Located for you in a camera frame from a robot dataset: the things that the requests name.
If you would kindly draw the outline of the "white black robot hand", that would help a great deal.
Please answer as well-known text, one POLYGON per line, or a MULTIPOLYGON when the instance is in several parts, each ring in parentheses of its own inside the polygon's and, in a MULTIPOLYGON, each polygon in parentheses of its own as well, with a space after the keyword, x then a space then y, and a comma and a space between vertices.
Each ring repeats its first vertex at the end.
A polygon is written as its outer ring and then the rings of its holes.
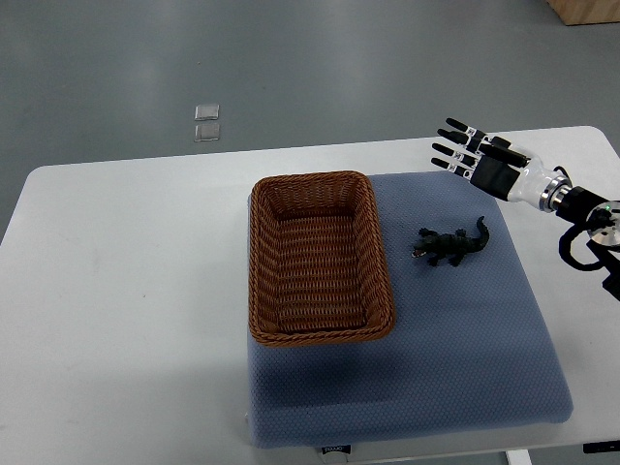
POLYGON ((439 155, 431 163, 486 194, 551 212, 573 187, 563 170, 545 168, 534 153, 456 119, 447 118, 446 123, 449 128, 439 129, 438 135, 451 145, 434 142, 432 148, 439 155))

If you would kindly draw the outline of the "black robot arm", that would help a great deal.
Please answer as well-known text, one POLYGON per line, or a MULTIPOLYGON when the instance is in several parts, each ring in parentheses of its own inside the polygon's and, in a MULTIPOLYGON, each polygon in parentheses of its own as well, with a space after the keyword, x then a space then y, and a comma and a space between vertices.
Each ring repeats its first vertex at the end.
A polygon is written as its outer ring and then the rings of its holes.
POLYGON ((610 201, 582 187, 563 187, 553 201, 555 214, 573 225, 560 237, 560 258, 570 267, 584 272, 605 269, 602 287, 619 299, 619 201, 610 201), (572 252, 575 239, 588 235, 586 247, 596 260, 578 261, 572 252))

